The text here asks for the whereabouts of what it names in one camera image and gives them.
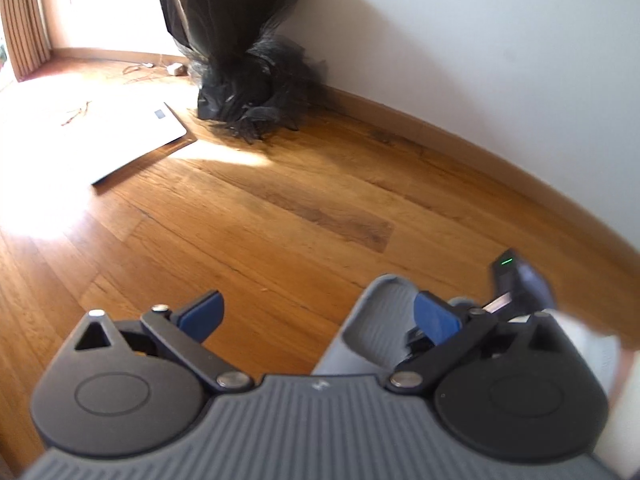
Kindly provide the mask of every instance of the triangular hole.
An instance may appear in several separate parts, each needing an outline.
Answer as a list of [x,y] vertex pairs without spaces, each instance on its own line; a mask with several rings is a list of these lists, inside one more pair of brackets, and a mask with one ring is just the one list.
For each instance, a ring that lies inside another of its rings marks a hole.
[[94,348],[104,348],[111,346],[107,335],[100,323],[91,323],[82,334],[80,341],[76,345],[76,350],[93,350]]

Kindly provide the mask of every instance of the brown curtain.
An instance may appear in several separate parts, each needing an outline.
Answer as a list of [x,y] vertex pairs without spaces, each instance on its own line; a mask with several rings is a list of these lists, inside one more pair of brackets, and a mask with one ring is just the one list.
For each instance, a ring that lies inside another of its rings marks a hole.
[[51,57],[38,0],[0,0],[0,17],[15,78],[23,81]]

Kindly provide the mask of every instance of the black garbage bag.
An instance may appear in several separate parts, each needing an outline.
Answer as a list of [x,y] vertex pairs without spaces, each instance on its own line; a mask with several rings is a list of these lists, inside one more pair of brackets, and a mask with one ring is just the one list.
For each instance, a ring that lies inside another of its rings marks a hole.
[[291,130],[320,78],[304,50],[274,29],[296,0],[160,0],[166,28],[189,58],[198,117],[224,121],[247,141]]

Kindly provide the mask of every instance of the gray base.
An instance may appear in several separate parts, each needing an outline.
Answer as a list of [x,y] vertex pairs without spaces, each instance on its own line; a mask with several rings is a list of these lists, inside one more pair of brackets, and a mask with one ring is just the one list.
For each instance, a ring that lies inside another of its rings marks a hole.
[[313,375],[376,374],[385,377],[406,357],[404,338],[415,326],[418,288],[393,274],[376,278],[314,368]]
[[496,462],[446,433],[417,397],[375,377],[268,376],[219,397],[198,427],[138,458],[95,461],[58,450],[24,480],[614,480],[588,456],[551,465]]

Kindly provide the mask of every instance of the metal pin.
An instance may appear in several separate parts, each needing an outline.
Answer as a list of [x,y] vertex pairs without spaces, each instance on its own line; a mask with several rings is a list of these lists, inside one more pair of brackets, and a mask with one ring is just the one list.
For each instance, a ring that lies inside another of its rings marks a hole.
[[251,377],[239,370],[233,372],[224,372],[216,378],[219,386],[227,390],[239,390],[247,387],[251,383]]
[[395,372],[389,382],[396,388],[415,388],[422,384],[422,376],[417,372]]

